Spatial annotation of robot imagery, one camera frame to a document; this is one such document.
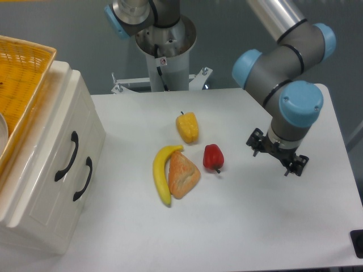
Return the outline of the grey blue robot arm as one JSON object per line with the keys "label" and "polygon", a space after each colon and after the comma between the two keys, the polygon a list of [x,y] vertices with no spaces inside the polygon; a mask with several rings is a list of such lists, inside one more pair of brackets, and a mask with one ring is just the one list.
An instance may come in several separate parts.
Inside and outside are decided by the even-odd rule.
{"label": "grey blue robot arm", "polygon": [[[330,27],[309,23],[292,1],[248,5],[277,48],[268,54],[248,50],[232,69],[237,84],[272,116],[268,131],[254,130],[247,145],[300,176],[309,159],[296,150],[320,114],[323,95],[298,77],[334,52],[336,37]],[[113,1],[104,12],[119,38],[136,39],[147,59],[152,91],[190,89],[189,52],[196,29],[181,14],[179,1]]]}

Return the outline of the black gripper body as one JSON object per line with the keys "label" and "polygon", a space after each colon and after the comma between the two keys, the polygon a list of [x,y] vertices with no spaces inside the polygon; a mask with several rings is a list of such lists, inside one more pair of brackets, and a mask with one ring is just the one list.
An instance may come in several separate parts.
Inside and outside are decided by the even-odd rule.
{"label": "black gripper body", "polygon": [[283,165],[284,159],[292,158],[296,155],[296,150],[300,146],[301,140],[287,141],[279,138],[274,132],[269,132],[264,136],[264,150],[266,153],[278,159]]}

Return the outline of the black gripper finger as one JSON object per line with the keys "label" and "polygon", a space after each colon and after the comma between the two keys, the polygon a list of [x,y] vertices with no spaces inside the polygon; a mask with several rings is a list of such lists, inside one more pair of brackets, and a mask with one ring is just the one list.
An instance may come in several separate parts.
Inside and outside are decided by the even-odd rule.
{"label": "black gripper finger", "polygon": [[304,155],[294,155],[292,158],[284,159],[283,166],[286,168],[284,176],[292,173],[296,176],[301,176],[304,167],[309,161],[309,157]]}
{"label": "black gripper finger", "polygon": [[248,138],[246,145],[253,150],[253,156],[256,156],[259,152],[264,152],[264,135],[263,132],[256,128]]}

